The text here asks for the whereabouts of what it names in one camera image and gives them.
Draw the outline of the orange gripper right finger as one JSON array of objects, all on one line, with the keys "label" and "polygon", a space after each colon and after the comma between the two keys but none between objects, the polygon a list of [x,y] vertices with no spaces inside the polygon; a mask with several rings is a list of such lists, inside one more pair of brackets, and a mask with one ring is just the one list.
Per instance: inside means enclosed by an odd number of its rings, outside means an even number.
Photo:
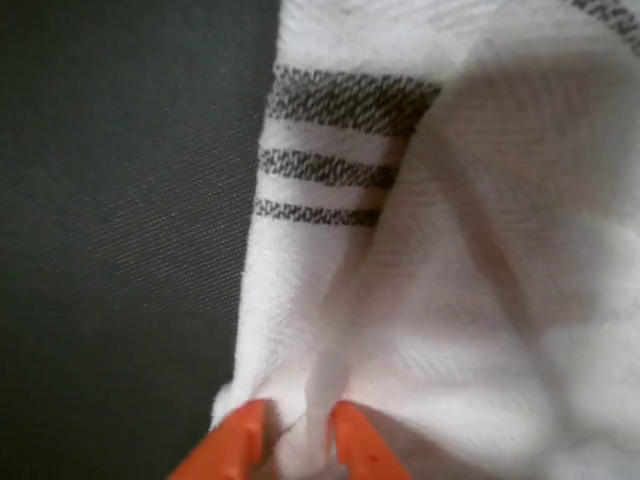
[{"label": "orange gripper right finger", "polygon": [[408,470],[355,403],[338,402],[329,425],[336,460],[346,467],[349,479],[410,479]]}]

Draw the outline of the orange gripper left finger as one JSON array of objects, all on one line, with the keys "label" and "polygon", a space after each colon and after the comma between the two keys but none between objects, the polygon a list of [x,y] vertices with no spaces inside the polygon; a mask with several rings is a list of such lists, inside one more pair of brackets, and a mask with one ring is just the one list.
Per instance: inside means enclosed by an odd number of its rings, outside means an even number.
[{"label": "orange gripper left finger", "polygon": [[229,413],[168,475],[174,480],[248,479],[261,462],[266,400],[252,400]]}]

